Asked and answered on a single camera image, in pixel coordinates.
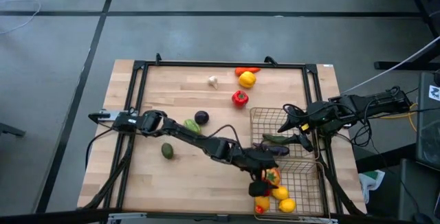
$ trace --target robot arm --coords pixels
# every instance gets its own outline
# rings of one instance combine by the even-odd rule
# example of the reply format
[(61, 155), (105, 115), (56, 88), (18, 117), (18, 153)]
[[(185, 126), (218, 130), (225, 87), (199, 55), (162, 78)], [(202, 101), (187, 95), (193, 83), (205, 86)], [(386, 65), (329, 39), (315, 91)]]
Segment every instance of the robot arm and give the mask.
[(262, 148), (242, 148), (237, 141), (225, 137), (200, 135), (176, 123), (163, 111), (146, 111), (139, 117), (120, 113), (112, 129), (120, 133), (133, 133), (138, 130), (145, 137), (170, 135), (196, 146), (211, 159), (250, 173), (254, 182), (250, 184), (249, 195), (253, 197), (263, 196), (271, 188), (276, 188), (262, 179), (263, 170), (278, 167), (271, 152)]
[(290, 104), (283, 107), (288, 112), (286, 123), (278, 132), (298, 127), (309, 133), (317, 130), (320, 135), (335, 135), (344, 125), (354, 125), (364, 117), (380, 113), (405, 113), (409, 111), (411, 101), (399, 87), (393, 87), (382, 93), (370, 96), (338, 96), (328, 102), (311, 103), (304, 112)]

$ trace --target yellow bell pepper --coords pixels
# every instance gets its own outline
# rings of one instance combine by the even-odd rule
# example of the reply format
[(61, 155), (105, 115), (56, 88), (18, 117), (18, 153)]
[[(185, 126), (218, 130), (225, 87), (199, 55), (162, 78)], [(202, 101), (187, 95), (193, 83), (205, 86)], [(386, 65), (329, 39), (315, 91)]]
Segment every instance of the yellow bell pepper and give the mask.
[(256, 77), (252, 72), (246, 71), (241, 74), (239, 84), (245, 88), (251, 88), (256, 82)]
[(269, 197), (255, 197), (255, 212), (262, 214), (270, 207)]

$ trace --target white sticker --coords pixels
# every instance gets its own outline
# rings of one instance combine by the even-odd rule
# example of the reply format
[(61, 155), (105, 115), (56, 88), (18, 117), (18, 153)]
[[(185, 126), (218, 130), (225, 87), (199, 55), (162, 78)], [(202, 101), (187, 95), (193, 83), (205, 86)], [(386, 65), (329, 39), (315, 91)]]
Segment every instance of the white sticker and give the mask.
[(432, 98), (433, 100), (440, 101), (440, 88), (430, 85), (428, 96), (429, 96), (429, 98)]

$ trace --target green cucumber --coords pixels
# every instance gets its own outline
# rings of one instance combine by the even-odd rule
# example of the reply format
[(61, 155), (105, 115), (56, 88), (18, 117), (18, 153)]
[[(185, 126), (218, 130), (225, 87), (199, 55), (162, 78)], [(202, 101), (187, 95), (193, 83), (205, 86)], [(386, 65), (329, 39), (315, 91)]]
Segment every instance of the green cucumber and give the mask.
[(263, 134), (263, 139), (275, 144), (288, 144), (289, 138), (285, 137), (284, 135), (270, 135), (270, 134)]
[(200, 126), (194, 120), (185, 120), (184, 126), (187, 129), (190, 129), (190, 130), (196, 132), (197, 134), (200, 134), (200, 132), (201, 132)]
[(162, 155), (167, 159), (173, 158), (174, 150), (171, 144), (169, 143), (162, 144)]

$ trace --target wooden table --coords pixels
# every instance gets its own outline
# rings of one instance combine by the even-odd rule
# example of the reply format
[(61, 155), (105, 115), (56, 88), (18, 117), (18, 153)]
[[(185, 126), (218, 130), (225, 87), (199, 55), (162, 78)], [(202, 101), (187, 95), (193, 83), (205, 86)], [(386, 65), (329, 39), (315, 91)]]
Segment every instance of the wooden table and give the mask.
[[(117, 60), (107, 89), (103, 108), (123, 110), (133, 60)], [(322, 98), (338, 96), (338, 84), (332, 65), (317, 65)], [(219, 88), (208, 86), (209, 76), (217, 76)], [(233, 125), (243, 146), (250, 143), (252, 107), (281, 108), (292, 103), (305, 109), (306, 100), (301, 70), (262, 69), (257, 83), (246, 90), (250, 97), (246, 109), (232, 107), (231, 95), (240, 89), (232, 68), (224, 67), (149, 67), (140, 113), (148, 109), (165, 111), (177, 122), (193, 118), (199, 110), (209, 112), (210, 121), (202, 128), (211, 134), (224, 124)], [(139, 86), (136, 82), (133, 103)], [(97, 134), (107, 128), (98, 126)], [(85, 173), (78, 207), (91, 201), (107, 180), (116, 145), (116, 132), (95, 141)], [(233, 137), (224, 130), (219, 136)], [(175, 157), (166, 160), (160, 152), (164, 142), (172, 144)], [(333, 159), (338, 181), (349, 198), (366, 211), (351, 145), (334, 137)], [(254, 201), (248, 195), (250, 177), (234, 166), (212, 161), (201, 150), (174, 137), (136, 136), (123, 209), (137, 212), (179, 212), (212, 214), (253, 214)], [(116, 204), (119, 181), (113, 189), (111, 206)], [(332, 191), (327, 182), (329, 207), (335, 210)]]

